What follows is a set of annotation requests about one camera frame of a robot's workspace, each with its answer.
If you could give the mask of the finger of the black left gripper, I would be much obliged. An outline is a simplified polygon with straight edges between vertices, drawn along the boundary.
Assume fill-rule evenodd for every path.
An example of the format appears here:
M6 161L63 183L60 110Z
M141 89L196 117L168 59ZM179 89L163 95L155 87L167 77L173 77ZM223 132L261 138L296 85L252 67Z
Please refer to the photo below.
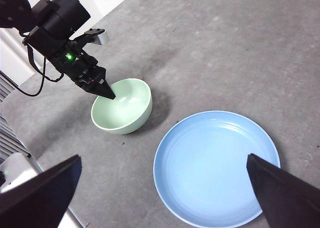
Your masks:
M95 94L98 96L102 96L104 98L108 98L111 100L116 98L115 93L112 91L109 84L103 78L98 79L98 80L94 80L90 84L87 84L86 85L86 92L91 93L91 94Z

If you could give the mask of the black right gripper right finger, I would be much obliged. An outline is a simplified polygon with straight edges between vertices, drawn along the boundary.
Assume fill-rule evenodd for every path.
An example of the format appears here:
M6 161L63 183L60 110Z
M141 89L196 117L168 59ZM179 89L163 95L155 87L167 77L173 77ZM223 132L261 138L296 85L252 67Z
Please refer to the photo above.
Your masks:
M318 228L320 190L255 154L247 156L249 179L269 227Z

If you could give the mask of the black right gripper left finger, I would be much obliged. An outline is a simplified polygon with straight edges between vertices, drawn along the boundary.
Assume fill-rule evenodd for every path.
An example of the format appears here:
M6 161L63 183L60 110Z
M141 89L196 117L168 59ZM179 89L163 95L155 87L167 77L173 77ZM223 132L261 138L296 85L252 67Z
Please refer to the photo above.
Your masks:
M2 228L57 228L82 172L74 155L0 195Z

